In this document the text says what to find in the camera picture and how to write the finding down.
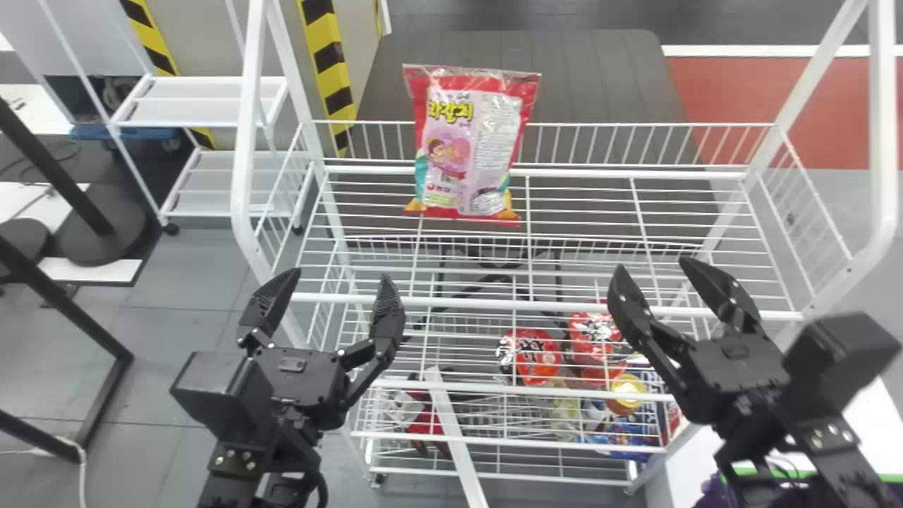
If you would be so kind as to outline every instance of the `yellow black striped pillar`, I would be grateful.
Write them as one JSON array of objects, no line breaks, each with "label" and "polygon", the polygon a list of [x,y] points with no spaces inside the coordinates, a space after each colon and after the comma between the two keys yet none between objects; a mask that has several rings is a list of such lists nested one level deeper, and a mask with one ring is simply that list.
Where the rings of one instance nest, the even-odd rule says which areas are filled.
[{"label": "yellow black striped pillar", "polygon": [[[341,48],[339,22],[332,0],[298,0],[298,7],[326,118],[354,120],[358,113],[351,95],[351,79]],[[349,126],[338,124],[330,127],[336,147],[342,154],[348,146]]]},{"label": "yellow black striped pillar", "polygon": [[[154,22],[154,17],[151,16],[147,2],[145,0],[119,0],[119,3],[125,9],[128,21],[157,70],[157,75],[179,76],[179,68],[172,59],[172,54],[157,23]],[[210,149],[216,148],[213,145],[213,137],[210,136],[209,129],[193,128],[191,132],[194,133],[199,145]]]},{"label": "yellow black striped pillar", "polygon": [[379,12],[379,0],[373,0],[373,15],[377,19],[377,39],[383,38],[383,19]]}]

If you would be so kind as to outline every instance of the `snack bag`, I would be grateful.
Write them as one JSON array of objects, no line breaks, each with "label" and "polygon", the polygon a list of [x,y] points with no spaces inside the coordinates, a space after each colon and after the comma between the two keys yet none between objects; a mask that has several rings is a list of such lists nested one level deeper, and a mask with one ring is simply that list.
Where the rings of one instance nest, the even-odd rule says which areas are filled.
[{"label": "snack bag", "polygon": [[405,213],[520,221],[509,168],[533,111],[539,74],[404,65],[414,102],[416,196]]}]

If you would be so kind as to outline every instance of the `caster wheel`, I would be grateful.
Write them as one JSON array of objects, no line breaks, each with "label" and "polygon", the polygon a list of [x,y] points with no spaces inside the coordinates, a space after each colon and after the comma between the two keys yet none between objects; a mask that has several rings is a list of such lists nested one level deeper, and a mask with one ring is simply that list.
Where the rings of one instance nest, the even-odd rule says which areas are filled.
[{"label": "caster wheel", "polygon": [[173,222],[170,222],[169,224],[163,226],[163,232],[168,234],[169,236],[175,236],[179,234],[179,231],[181,229],[182,228],[179,227],[179,224],[175,224]]},{"label": "caster wheel", "polygon": [[382,488],[383,484],[386,482],[386,475],[382,473],[377,473],[375,476],[370,478],[370,488],[378,489]]},{"label": "caster wheel", "polygon": [[168,156],[174,156],[179,153],[179,149],[182,148],[182,138],[179,136],[171,137],[170,139],[164,139],[160,142],[160,148],[163,149],[163,153]]}]

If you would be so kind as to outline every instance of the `white shelving rack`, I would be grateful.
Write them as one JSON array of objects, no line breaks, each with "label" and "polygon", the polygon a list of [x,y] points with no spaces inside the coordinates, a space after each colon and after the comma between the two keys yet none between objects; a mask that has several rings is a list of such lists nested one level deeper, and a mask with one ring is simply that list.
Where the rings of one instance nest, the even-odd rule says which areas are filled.
[{"label": "white shelving rack", "polygon": [[[851,251],[787,132],[869,3],[885,14],[873,14],[870,23],[873,221],[868,244]],[[640,413],[656,414],[642,428],[648,440],[638,444],[616,428],[591,431],[582,410],[555,410],[621,397],[608,383],[588,385],[571,355],[544,386],[500,373],[495,351],[507,331],[538,328],[566,349],[572,313],[605,312],[611,272],[624,264],[659,319],[707,340],[715,320],[677,265],[680,256],[696,256],[748,289],[781,343],[807,318],[828,312],[894,236],[890,0],[844,3],[774,123],[529,125],[509,187],[519,227],[403,215],[414,195],[412,122],[341,122],[351,127],[349,145],[331,152],[344,156],[325,156],[321,139],[331,138],[324,135],[336,122],[312,119],[276,6],[250,3],[232,227],[261,283],[302,268],[284,320],[296,347],[334,351],[366,337],[381,273],[401,291],[410,338],[343,429],[368,475],[458,476],[472,506],[485,505],[479,480],[486,478],[635,492],[698,430],[686,421],[666,425],[659,411],[673,398],[652,370],[630,367],[646,388],[631,398],[642,400]],[[256,103],[264,93],[259,61],[267,33],[299,118],[290,153],[310,171],[289,221],[264,211],[254,223],[255,132],[265,113]],[[277,177],[271,198],[294,185]],[[311,213],[303,237],[295,238],[288,225],[301,209]],[[401,392],[428,395],[432,403],[392,409]],[[420,425],[401,423],[406,412]]]},{"label": "white shelving rack", "polygon": [[[123,43],[140,62],[144,75],[116,111],[108,114],[101,97],[90,85],[78,56],[67,41],[66,33],[57,23],[51,1],[38,0],[38,2],[62,49],[78,73],[102,123],[107,127],[116,149],[122,155],[160,224],[165,227],[170,223],[170,219],[179,217],[228,217],[230,174],[235,153],[231,150],[202,148],[191,129],[238,127],[241,76],[157,76],[143,50],[136,47],[132,37],[127,35],[126,30],[130,29],[122,26],[125,17],[120,16],[122,17],[120,19],[110,15],[109,19],[98,22],[111,27],[122,36]],[[224,5],[232,21],[238,50],[242,52],[244,36],[237,22],[234,2],[225,0]],[[253,182],[255,186],[253,195],[256,201],[251,208],[252,215],[258,214],[255,211],[270,206],[273,208],[272,213],[278,213],[282,217],[290,216],[291,208],[285,209],[281,204],[267,204],[267,196],[273,191],[272,182],[276,174],[287,172],[292,178],[297,179],[300,186],[302,177],[299,174],[305,171],[303,167],[295,165],[296,159],[286,157],[285,150],[275,148],[275,122],[287,95],[288,85],[284,76],[267,76],[261,79],[258,106],[264,114],[257,121],[257,127],[263,129],[268,149],[258,150],[255,155],[259,171]],[[123,129],[132,127],[181,128],[194,145],[191,155],[162,205],[157,205],[138,171],[137,163],[123,143]],[[177,231],[174,227],[165,230]]]}]

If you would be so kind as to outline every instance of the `white cable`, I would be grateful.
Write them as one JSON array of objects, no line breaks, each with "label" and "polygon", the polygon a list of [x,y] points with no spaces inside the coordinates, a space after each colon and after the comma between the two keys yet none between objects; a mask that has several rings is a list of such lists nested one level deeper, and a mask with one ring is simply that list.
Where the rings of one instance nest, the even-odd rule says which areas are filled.
[{"label": "white cable", "polygon": [[[68,437],[55,437],[63,443],[66,443],[67,445],[74,446],[79,451],[79,508],[88,508],[88,502],[85,500],[85,478],[88,474],[88,454],[85,452],[85,448],[81,447],[79,443],[76,443]],[[2,455],[53,456],[38,447],[29,450],[10,450],[0,452],[0,456]]]},{"label": "white cable", "polygon": [[85,477],[88,475],[88,453],[79,443],[64,436],[57,436],[60,441],[73,445],[79,451],[79,508],[88,508],[85,500]]}]

